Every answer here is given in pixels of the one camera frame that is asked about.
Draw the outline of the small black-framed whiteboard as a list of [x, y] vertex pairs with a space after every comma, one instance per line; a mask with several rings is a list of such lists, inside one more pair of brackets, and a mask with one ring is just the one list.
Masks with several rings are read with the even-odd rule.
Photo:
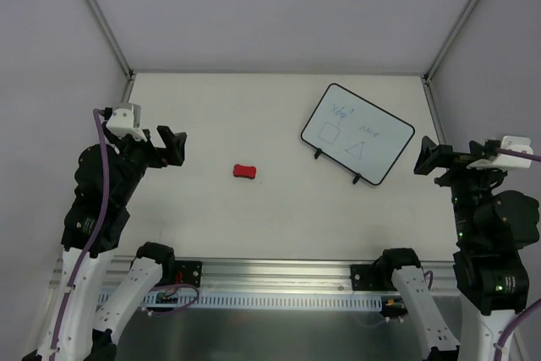
[[380, 185], [415, 135], [415, 128], [345, 87], [325, 90], [301, 140], [353, 173], [353, 182]]

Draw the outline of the red whiteboard eraser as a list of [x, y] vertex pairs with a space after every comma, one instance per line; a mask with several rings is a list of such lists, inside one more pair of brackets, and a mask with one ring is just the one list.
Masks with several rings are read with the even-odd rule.
[[232, 174], [235, 178], [246, 178], [253, 180], [257, 176], [257, 168], [255, 166], [235, 164], [233, 166]]

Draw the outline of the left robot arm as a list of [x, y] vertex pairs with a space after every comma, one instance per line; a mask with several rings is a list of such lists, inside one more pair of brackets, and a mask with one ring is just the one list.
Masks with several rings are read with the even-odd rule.
[[107, 269], [129, 213], [127, 205], [150, 168], [180, 167], [185, 133], [160, 126], [155, 147], [98, 128], [99, 142], [79, 156], [74, 202], [64, 219], [62, 275], [52, 317], [27, 360], [112, 360], [122, 332], [153, 287], [172, 285], [174, 250], [160, 243], [138, 248], [128, 275], [103, 306], [98, 304]]

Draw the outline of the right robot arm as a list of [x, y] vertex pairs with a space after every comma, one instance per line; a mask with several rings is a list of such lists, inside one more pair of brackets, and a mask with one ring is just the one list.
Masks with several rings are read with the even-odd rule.
[[423, 137], [415, 174], [443, 168], [434, 182], [451, 191], [461, 335], [449, 331], [413, 249], [386, 249], [372, 265], [380, 285], [400, 294], [423, 360], [507, 360], [515, 329], [539, 308], [527, 304], [529, 276], [519, 252], [540, 239], [540, 204], [519, 191], [493, 192], [510, 170], [539, 160], [525, 137], [472, 141], [467, 153]]

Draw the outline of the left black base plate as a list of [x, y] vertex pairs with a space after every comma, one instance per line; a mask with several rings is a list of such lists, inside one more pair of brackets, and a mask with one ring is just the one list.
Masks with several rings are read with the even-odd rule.
[[175, 260], [174, 281], [177, 284], [188, 284], [199, 288], [203, 263], [197, 260]]

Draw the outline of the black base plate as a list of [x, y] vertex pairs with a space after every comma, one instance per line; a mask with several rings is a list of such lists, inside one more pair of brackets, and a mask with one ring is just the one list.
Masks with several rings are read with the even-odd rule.
[[349, 270], [354, 292], [384, 292], [387, 290], [384, 275], [377, 265], [352, 264]]
[[199, 288], [203, 263], [197, 260], [175, 260], [174, 281], [177, 284], [188, 284]]

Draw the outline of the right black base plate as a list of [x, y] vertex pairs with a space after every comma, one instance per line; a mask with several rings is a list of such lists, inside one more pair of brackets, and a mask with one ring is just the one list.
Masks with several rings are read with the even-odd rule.
[[384, 292], [387, 290], [384, 275], [377, 265], [352, 264], [349, 270], [354, 292]]

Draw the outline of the aluminium mounting rail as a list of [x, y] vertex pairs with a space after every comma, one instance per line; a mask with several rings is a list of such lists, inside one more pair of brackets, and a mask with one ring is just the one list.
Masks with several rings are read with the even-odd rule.
[[[115, 256], [107, 267], [103, 287], [115, 287], [128, 274], [133, 257]], [[350, 293], [351, 261], [201, 259], [200, 288], [231, 293]], [[431, 292], [456, 294], [449, 262], [425, 262], [434, 273]]]

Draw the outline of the right aluminium frame post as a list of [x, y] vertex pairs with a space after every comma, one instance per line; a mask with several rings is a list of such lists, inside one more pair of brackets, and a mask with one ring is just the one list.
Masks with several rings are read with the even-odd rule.
[[477, 6], [480, 4], [481, 0], [467, 0], [464, 6], [462, 7], [460, 13], [458, 14], [455, 22], [453, 23], [450, 31], [446, 35], [443, 44], [439, 48], [439, 51], [436, 53], [432, 63], [429, 66], [429, 69], [424, 74], [424, 81], [429, 83], [433, 80], [437, 74], [440, 66], [445, 61], [445, 58], [457, 42], [462, 31], [465, 29], [468, 21], [473, 16], [473, 13], [477, 9]]

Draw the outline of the aluminium frame post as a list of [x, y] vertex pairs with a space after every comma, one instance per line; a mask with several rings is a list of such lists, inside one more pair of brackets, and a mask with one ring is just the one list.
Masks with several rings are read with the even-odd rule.
[[121, 71], [123, 72], [123, 75], [127, 79], [131, 79], [133, 76], [133, 70], [131, 69], [128, 59], [125, 57], [124, 52], [122, 48], [120, 47], [116, 36], [114, 35], [111, 26], [109, 25], [109, 22], [107, 21], [107, 17], [104, 14], [101, 5], [99, 4], [98, 0], [84, 0], [86, 7], [90, 10], [90, 14], [92, 15], [92, 18], [96, 22], [98, 29], [104, 36], [107, 45], [109, 46], [110, 50], [112, 51], [113, 56], [115, 57], [117, 64], [119, 65]]
[[480, 4], [481, 0], [467, 0], [464, 6], [462, 7], [460, 13], [458, 14], [455, 22], [453, 23], [450, 31], [446, 35], [443, 44], [439, 48], [439, 51], [436, 53], [432, 63], [429, 66], [429, 69], [424, 74], [424, 81], [429, 83], [433, 80], [437, 74], [440, 66], [445, 61], [445, 58], [457, 42], [462, 31], [465, 29], [468, 21], [473, 16], [473, 13], [477, 9], [477, 6]]

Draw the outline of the left aluminium frame post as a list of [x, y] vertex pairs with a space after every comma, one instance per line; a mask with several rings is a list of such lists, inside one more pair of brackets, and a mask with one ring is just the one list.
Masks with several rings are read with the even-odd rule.
[[112, 51], [113, 56], [115, 57], [117, 64], [119, 65], [121, 71], [123, 72], [123, 75], [127, 79], [131, 79], [133, 76], [133, 70], [131, 69], [128, 59], [125, 57], [124, 52], [122, 48], [120, 47], [116, 36], [114, 35], [111, 26], [109, 25], [109, 22], [107, 21], [107, 17], [104, 14], [101, 5], [99, 4], [98, 0], [84, 0], [86, 7], [90, 10], [90, 14], [92, 15], [92, 18], [96, 22], [98, 29], [104, 36], [107, 45], [109, 46], [110, 50]]

